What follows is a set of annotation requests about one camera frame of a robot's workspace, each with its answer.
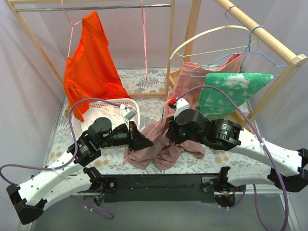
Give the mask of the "dusty pink t shirt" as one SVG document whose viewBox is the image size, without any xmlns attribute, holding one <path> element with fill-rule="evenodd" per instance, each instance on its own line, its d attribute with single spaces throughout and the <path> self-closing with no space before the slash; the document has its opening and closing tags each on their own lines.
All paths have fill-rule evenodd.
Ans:
<svg viewBox="0 0 308 231">
<path fill-rule="evenodd" d="M 197 159 L 205 156 L 204 147 L 193 141 L 185 141 L 182 144 L 174 144 L 166 137 L 168 131 L 168 119 L 153 122 L 141 131 L 141 133 L 150 139 L 154 145 L 137 152 L 125 150 L 123 164 L 132 163 L 135 167 L 145 170 L 153 162 L 160 170 L 166 170 L 173 167 L 184 151 L 190 152 Z"/>
</svg>

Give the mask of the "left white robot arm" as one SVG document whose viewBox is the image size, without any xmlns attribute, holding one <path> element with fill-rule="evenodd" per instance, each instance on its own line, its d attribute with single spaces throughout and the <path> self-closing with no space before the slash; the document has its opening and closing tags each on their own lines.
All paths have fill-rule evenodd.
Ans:
<svg viewBox="0 0 308 231">
<path fill-rule="evenodd" d="M 139 151 L 153 145 L 138 131 L 135 122 L 112 129 L 111 121 L 100 117 L 50 166 L 50 171 L 42 171 L 20 185 L 11 184 L 6 190 L 21 223 L 26 225 L 51 205 L 75 193 L 107 189 L 98 169 L 87 167 L 101 156 L 102 148 L 126 146 L 130 151 Z"/>
</svg>

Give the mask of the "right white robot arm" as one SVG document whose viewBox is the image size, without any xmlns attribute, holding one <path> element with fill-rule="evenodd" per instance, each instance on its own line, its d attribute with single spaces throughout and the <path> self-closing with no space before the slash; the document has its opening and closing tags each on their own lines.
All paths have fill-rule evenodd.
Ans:
<svg viewBox="0 0 308 231">
<path fill-rule="evenodd" d="M 211 149 L 241 154 L 261 162 L 256 167 L 222 167 L 205 183 L 213 191 L 229 191 L 247 184 L 269 184 L 296 193 L 308 184 L 308 151 L 288 150 L 257 136 L 227 119 L 208 120 L 200 112 L 185 109 L 168 119 L 166 137 L 174 144 L 194 141 Z"/>
</svg>

